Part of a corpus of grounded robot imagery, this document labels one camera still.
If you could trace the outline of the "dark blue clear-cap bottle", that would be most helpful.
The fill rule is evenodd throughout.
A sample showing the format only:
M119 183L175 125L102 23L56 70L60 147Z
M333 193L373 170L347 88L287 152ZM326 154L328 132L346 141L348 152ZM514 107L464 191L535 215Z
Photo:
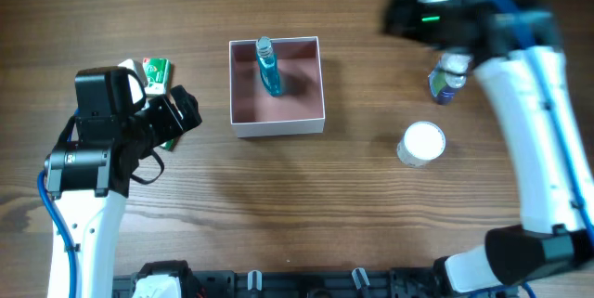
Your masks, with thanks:
M428 76L431 97L438 105L447 105L467 81L470 55L445 52Z

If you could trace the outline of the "blue mouthwash bottle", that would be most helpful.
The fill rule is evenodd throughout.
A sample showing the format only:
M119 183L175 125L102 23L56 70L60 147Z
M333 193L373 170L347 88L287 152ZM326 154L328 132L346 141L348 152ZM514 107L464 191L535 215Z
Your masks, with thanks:
M269 37L262 36L256 41L256 57L265 90L272 97L282 96L283 86L278 71L277 55Z

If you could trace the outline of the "cotton swab round container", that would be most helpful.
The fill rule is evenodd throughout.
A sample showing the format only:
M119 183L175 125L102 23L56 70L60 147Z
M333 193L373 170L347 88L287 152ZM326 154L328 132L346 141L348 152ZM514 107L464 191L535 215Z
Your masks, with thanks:
M422 167L438 158L446 148L446 137L434 123L416 122L405 131L396 146L396 155L405 165Z

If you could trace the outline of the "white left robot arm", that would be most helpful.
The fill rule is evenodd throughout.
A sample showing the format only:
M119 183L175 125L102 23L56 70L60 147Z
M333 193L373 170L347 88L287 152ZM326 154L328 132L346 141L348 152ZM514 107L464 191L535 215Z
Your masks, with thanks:
M155 148L199 126L197 99L181 85L133 103L102 90L67 121L38 175L54 238L47 294L109 297L130 184Z

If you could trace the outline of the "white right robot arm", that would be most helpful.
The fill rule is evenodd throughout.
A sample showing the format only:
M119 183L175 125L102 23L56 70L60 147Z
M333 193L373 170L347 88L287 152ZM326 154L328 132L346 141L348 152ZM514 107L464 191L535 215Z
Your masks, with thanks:
M437 259L422 289L474 297L591 265L593 176L551 10L540 0L390 0L383 29L470 58L507 142L521 204L518 225Z

